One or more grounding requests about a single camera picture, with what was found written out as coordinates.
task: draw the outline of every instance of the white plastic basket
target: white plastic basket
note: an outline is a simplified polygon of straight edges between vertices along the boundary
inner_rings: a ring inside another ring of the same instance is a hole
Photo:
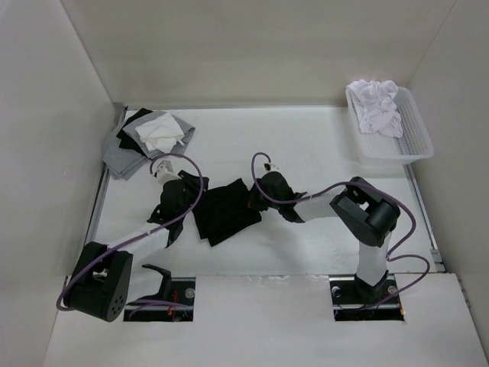
[[[357,112],[351,100],[352,91],[346,88],[348,116],[357,148],[358,159],[366,165],[409,164],[433,156],[434,148],[413,95],[399,87],[394,103],[403,126],[402,138],[389,138],[378,132],[363,134],[358,126]]]

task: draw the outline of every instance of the purple cable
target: purple cable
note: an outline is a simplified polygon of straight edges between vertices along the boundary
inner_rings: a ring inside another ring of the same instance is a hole
[[[109,248],[106,252],[104,252],[103,254],[101,254],[98,258],[94,259],[92,262],[90,262],[86,267],[84,267],[80,273],[78,273],[77,275],[75,275],[73,278],[70,279],[70,282],[66,285],[65,288],[63,288],[63,290],[61,291],[61,294],[60,296],[58,297],[57,301],[56,301],[56,307],[58,310],[60,311],[72,311],[73,308],[69,308],[69,307],[64,307],[62,305],[63,303],[63,298],[64,296],[66,296],[66,293],[73,287],[73,285],[84,275],[86,274],[88,271],[90,271],[95,265],[97,265],[101,260],[103,260],[104,258],[106,258],[107,256],[109,256],[110,254],[118,251],[120,248],[123,248],[127,245],[130,245],[131,243],[134,243],[136,241],[139,241],[140,239],[143,239],[145,237],[148,237],[149,235],[152,235],[153,233],[156,233],[160,230],[162,230],[163,228],[166,228],[167,226],[170,226],[172,224],[174,224],[175,222],[178,222],[179,220],[181,220],[182,218],[184,218],[188,213],[190,213],[193,208],[196,207],[197,203],[199,202],[200,198],[202,197],[202,193],[204,191],[204,179],[202,177],[202,172],[200,171],[199,167],[197,166],[196,162],[194,162],[192,159],[188,158],[187,156],[183,155],[183,154],[177,154],[177,153],[163,153],[157,157],[155,157],[155,159],[151,162],[151,165],[150,165],[150,170],[151,168],[153,167],[153,164],[156,160],[160,159],[160,158],[164,158],[164,157],[178,157],[178,158],[183,158],[183,159],[186,159],[188,162],[191,163],[191,165],[194,166],[194,168],[196,169],[197,173],[199,174],[199,181],[200,181],[200,189],[199,189],[199,194],[197,195],[197,198],[196,198],[196,201],[193,202],[193,204],[189,207],[189,209],[186,210],[185,213],[179,215],[177,218],[175,219],[172,219],[170,220],[169,222],[166,222],[164,224],[162,224],[161,226],[158,226],[157,228],[155,229],[152,229],[150,232],[146,232],[146,233],[141,233],[140,235],[136,235],[135,237],[133,237],[132,239],[128,239],[112,248]]]
[[[401,246],[414,233],[414,231],[416,229],[416,218],[414,217],[413,213],[411,213],[411,211],[409,210],[409,208],[406,205],[404,205],[403,203],[401,203],[398,199],[396,199],[395,197],[389,195],[388,193],[385,193],[382,190],[377,189],[376,187],[373,187],[371,185],[367,185],[365,183],[358,183],[358,182],[351,182],[351,181],[342,181],[342,182],[334,183],[330,187],[326,187],[324,190],[321,190],[318,193],[314,193],[314,194],[309,195],[309,196],[303,196],[303,197],[301,197],[299,199],[284,200],[284,201],[275,200],[273,197],[267,195],[267,193],[264,192],[264,190],[260,187],[260,184],[257,181],[256,173],[254,172],[254,162],[255,162],[255,160],[256,160],[256,158],[258,156],[266,157],[266,159],[268,159],[268,163],[270,163],[272,161],[271,158],[270,158],[270,156],[267,153],[264,153],[262,151],[259,151],[258,153],[255,153],[253,155],[253,158],[251,159],[251,176],[253,177],[254,185],[256,186],[256,188],[258,189],[258,191],[260,192],[260,194],[263,195],[264,198],[266,198],[267,200],[271,201],[272,203],[275,203],[275,204],[296,204],[296,203],[300,203],[302,201],[310,200],[310,199],[313,199],[315,197],[321,196],[324,193],[327,193],[328,191],[330,191],[330,190],[332,190],[332,189],[334,189],[336,187],[339,187],[339,186],[353,186],[353,187],[360,187],[361,189],[369,189],[371,191],[374,191],[375,193],[379,193],[381,196],[383,196],[383,197],[385,197],[385,198],[387,198],[389,200],[392,200],[395,204],[397,204],[398,206],[400,206],[401,208],[403,208],[404,212],[406,212],[406,214],[408,215],[408,217],[411,219],[411,229],[409,230],[409,232],[403,238],[401,238],[399,240],[399,242],[396,245],[392,246],[392,248],[387,252],[387,261],[388,262],[393,262],[393,261],[396,261],[396,260],[400,260],[402,258],[418,258],[420,260],[423,260],[426,263],[426,270],[419,276],[419,278],[417,278],[416,280],[412,281],[408,285],[402,287],[401,289],[397,290],[397,292],[394,292],[394,293],[390,294],[389,296],[385,297],[384,299],[378,301],[375,304],[372,304],[372,305],[369,305],[369,306],[363,306],[359,310],[368,310],[368,309],[371,309],[371,308],[375,308],[377,306],[380,306],[381,304],[383,304],[384,302],[390,300],[391,298],[396,297],[400,292],[405,291],[408,288],[411,288],[414,284],[417,284],[425,276],[427,276],[427,274],[429,273],[429,269],[431,268],[431,266],[429,264],[429,261],[426,260],[423,256],[420,256],[420,255],[400,255],[400,256],[397,256],[395,258],[390,258],[389,257],[390,254],[392,254],[394,251],[396,251],[396,249],[399,248],[399,246]]]

